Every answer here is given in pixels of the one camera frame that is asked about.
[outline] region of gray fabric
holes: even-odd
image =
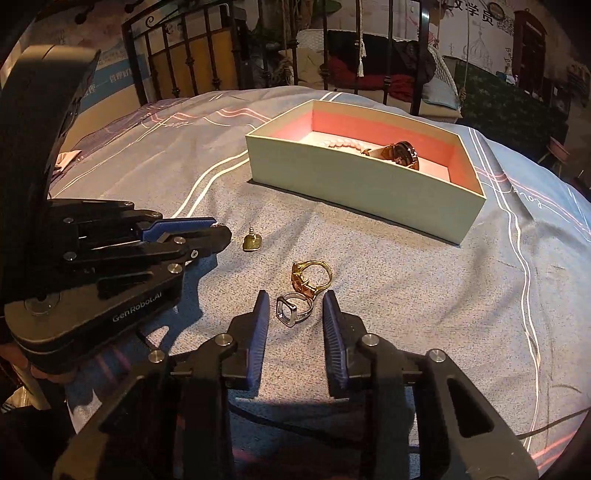
[[[252,309],[259,289],[272,301],[291,290],[292,261],[318,259],[333,267],[343,311],[360,315],[368,330],[401,349],[445,350],[515,433],[588,407],[591,208],[525,157],[466,127],[440,124],[462,136],[488,197],[460,246],[253,184],[248,163],[220,175],[246,155],[212,169],[189,195],[209,167],[246,150],[244,135],[264,122],[258,114],[272,118],[322,97],[405,115],[355,95],[303,87],[223,92],[219,98],[208,93],[161,111],[164,122],[149,118],[91,153],[52,194],[133,200],[136,208],[165,217],[190,196],[179,215],[186,216],[203,196],[193,216],[213,216],[230,227],[233,240],[217,256],[217,266],[211,258],[187,273],[178,308],[145,327],[151,332],[168,326],[163,348],[171,353],[195,349],[225,331],[232,317]],[[263,237],[262,249],[251,254],[241,249],[249,223]],[[259,394],[233,401],[267,417],[347,435],[358,432],[359,413],[345,414],[349,406],[329,398],[321,313],[318,299],[312,316],[293,329],[272,316]],[[159,331],[152,338],[162,336]],[[82,368],[68,391],[77,429],[129,363],[144,355],[138,340],[123,339]],[[565,421],[525,442],[541,471],[581,421]],[[284,461],[288,472],[308,469],[309,478],[325,474],[327,463],[335,474],[350,474],[355,467],[352,452],[329,451],[312,440],[295,447],[293,436],[243,420],[234,419],[232,427],[239,462],[258,462],[263,469],[272,458]],[[411,443],[416,441],[414,428]],[[289,452],[300,454],[299,460],[291,461]],[[411,463],[416,476],[416,459]],[[262,478],[262,470],[256,471]]]

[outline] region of wooden panel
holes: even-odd
[[[229,28],[212,32],[213,52],[216,59],[217,76],[221,81],[220,90],[237,90],[238,78],[234,56],[232,54],[232,36]],[[192,38],[189,41],[191,56],[195,60],[195,80],[199,94],[215,90],[212,80],[212,64],[209,59],[209,46],[205,35]],[[184,43],[179,43],[170,49],[173,63],[174,77],[181,97],[192,97],[193,85],[189,66],[186,64],[187,51]],[[173,84],[168,69],[166,52],[160,51],[153,57],[154,68],[158,74],[158,84],[162,98],[174,98]]]

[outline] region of blue banner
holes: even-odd
[[[142,80],[150,76],[145,55],[138,55]],[[95,72],[94,79],[80,102],[80,113],[110,97],[114,93],[134,84],[129,60],[121,60]]]

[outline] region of box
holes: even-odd
[[[419,170],[320,146],[409,141]],[[391,220],[459,244],[486,201],[459,135],[372,108],[310,100],[246,135],[252,179]]]

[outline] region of red cloth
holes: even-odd
[[[337,57],[329,57],[328,70],[331,83],[340,88],[355,88],[355,74],[347,69],[344,61]],[[358,78],[359,90],[383,90],[386,75],[365,75]],[[392,83],[388,93],[403,102],[413,101],[414,78],[410,75],[391,75]]]

